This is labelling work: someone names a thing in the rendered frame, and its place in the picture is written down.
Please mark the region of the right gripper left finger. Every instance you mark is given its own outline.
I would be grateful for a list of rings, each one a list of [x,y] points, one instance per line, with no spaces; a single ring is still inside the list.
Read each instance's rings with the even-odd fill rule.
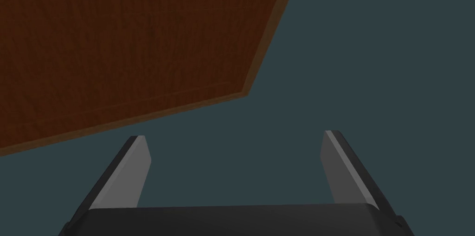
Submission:
[[[92,209],[136,208],[150,165],[145,136],[131,136],[80,204],[71,223]]]

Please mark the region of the brown wooden door leaf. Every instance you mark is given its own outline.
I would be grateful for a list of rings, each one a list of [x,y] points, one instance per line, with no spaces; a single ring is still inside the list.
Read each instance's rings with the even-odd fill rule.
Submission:
[[[289,0],[0,0],[0,156],[249,94]]]

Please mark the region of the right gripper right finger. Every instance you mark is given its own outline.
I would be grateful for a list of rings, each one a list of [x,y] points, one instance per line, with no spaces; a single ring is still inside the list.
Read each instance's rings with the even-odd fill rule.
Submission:
[[[396,219],[391,204],[338,130],[325,130],[321,163],[335,203],[367,203],[390,219]]]

